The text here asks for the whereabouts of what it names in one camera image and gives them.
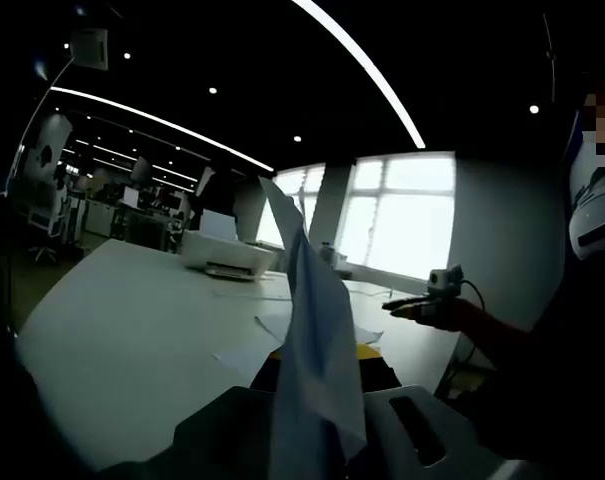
led strip light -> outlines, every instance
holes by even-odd
[[[162,180],[160,178],[155,178],[155,177],[152,177],[152,178],[153,178],[153,180],[156,180],[156,181],[162,182],[162,183],[166,183],[167,185],[171,185],[172,187],[179,188],[181,190],[184,190],[185,192],[193,193],[195,191],[195,190],[189,190],[188,188],[181,187],[180,185],[176,185],[175,183],[167,182],[166,180]]]
[[[107,100],[106,98],[98,97],[96,95],[91,95],[89,93],[79,92],[77,90],[71,90],[68,88],[51,87],[51,90],[53,90],[54,92],[68,93],[69,95],[75,95],[77,97],[87,98],[89,100],[94,100],[96,102],[104,103],[105,105],[110,105],[112,107],[116,107],[121,110],[125,110],[127,112],[134,113],[136,115],[140,115],[141,117],[148,118],[149,120],[153,120],[154,122],[161,123],[162,125],[165,125],[167,127],[178,130],[179,132],[186,133],[187,135],[195,137],[198,140],[202,140],[203,142],[209,143],[215,147],[221,148],[222,150],[226,150],[227,152],[232,153],[233,155],[236,155],[236,156],[240,157],[241,159],[246,160],[247,162],[251,162],[252,164],[257,165],[258,167],[261,167],[261,168],[267,170],[268,172],[273,171],[272,167],[269,167],[268,165],[266,165],[262,162],[258,162],[256,159],[251,158],[248,155],[245,155],[241,152],[238,152],[237,150],[234,150],[231,147],[227,147],[226,145],[224,145],[220,142],[216,142],[215,140],[213,140],[209,137],[200,135],[199,133],[196,133],[192,130],[181,127],[180,125],[177,125],[175,123],[171,123],[167,120],[163,120],[162,118],[156,117],[155,115],[151,115],[149,113],[143,112],[142,110],[137,110],[137,109],[129,107],[127,105],[122,105],[121,103],[117,103],[112,100]]]
[[[404,105],[395,94],[389,82],[386,81],[382,72],[378,70],[378,68],[373,64],[373,61],[369,58],[369,56],[364,53],[364,50],[355,43],[355,40],[351,38],[351,36],[346,33],[346,31],[338,25],[338,23],[333,20],[329,14],[327,14],[324,10],[318,7],[311,0],[293,0],[293,2],[302,8],[306,13],[311,15],[315,20],[318,21],[324,28],[326,28],[331,35],[333,35],[338,42],[342,44],[344,48],[346,48],[349,53],[357,60],[357,62],[364,68],[366,73],[371,77],[371,80],[375,82],[378,86],[382,95],[385,96],[387,101],[395,110],[395,113],[400,117],[400,121],[404,124],[404,128],[409,132],[415,146],[418,148],[426,148],[418,129],[416,128],[413,120],[409,116],[409,112],[406,111]]]
[[[93,148],[97,148],[97,149],[99,149],[99,150],[104,150],[105,152],[112,153],[113,155],[119,155],[119,156],[124,157],[124,158],[127,158],[127,159],[129,159],[129,160],[133,160],[134,162],[137,162],[137,161],[138,161],[138,159],[137,159],[137,158],[129,157],[128,155],[124,155],[123,153],[118,153],[118,152],[115,152],[115,151],[113,151],[113,150],[109,150],[108,148],[99,147],[98,145],[93,145]]]
[[[186,175],[182,175],[181,173],[174,172],[173,170],[169,170],[168,168],[158,167],[157,165],[151,165],[153,168],[157,168],[158,170],[162,170],[163,172],[172,173],[173,175],[177,175],[178,177],[186,178],[187,180],[191,180],[192,182],[197,182],[195,178],[187,177]]]

recessed light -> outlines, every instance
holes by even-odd
[[[375,66],[369,56],[362,50],[356,41],[349,36],[349,34],[331,17],[328,13],[322,10],[317,4],[320,2],[313,2],[312,0],[293,0],[296,5],[306,11],[315,20],[317,20],[324,28],[326,28],[331,35],[333,35],[338,42],[342,44],[344,48],[355,58],[355,60],[362,66],[364,71],[371,77],[371,80],[378,86],[382,95],[387,99],[395,113],[400,118],[400,121],[406,128],[407,132],[413,139],[416,147],[419,149],[426,148],[424,140],[418,133],[413,120],[409,116],[409,113],[402,105],[402,102],[398,98],[397,94],[389,85],[389,82],[384,78],[382,72]]]

black ceiling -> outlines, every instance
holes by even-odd
[[[575,51],[566,41],[572,30],[561,16],[547,16],[561,60],[552,102],[549,43],[540,12],[415,11],[391,0],[316,3],[373,60],[427,150],[499,160],[527,150],[557,150],[566,135],[571,108],[579,103],[580,68],[569,55]],[[291,0],[115,1],[88,4],[85,11],[86,16],[71,14],[72,21],[61,28],[56,55],[69,55],[62,45],[74,28],[104,27],[109,71],[72,65],[59,87],[161,117],[276,170],[416,150],[367,73]],[[210,87],[218,93],[210,94]],[[531,104],[540,107],[538,115],[529,113]],[[268,173],[114,107],[52,92],[45,108],[54,107],[73,123],[72,143],[94,144],[100,136],[105,148],[132,156],[137,148],[154,164],[194,177],[205,165],[245,175]],[[296,135],[300,143],[293,141]]]

office chair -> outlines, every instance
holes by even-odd
[[[57,261],[57,252],[50,245],[64,230],[67,203],[65,188],[58,190],[44,182],[36,185],[27,218],[29,226],[44,232],[42,244],[29,249],[29,252],[35,253],[36,263],[42,255],[48,256],[52,262]]]

